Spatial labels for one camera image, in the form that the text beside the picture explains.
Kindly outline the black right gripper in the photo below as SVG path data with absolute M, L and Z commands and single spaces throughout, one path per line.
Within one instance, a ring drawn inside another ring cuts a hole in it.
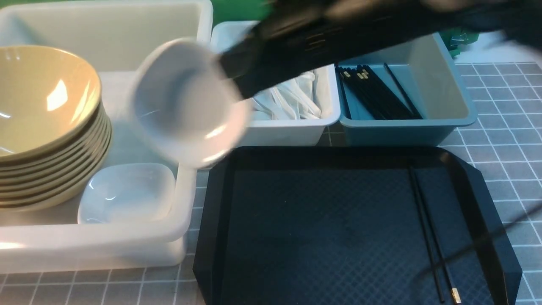
M 218 63 L 243 99 L 349 56 L 340 41 L 359 21 L 358 0 L 278 0 Z

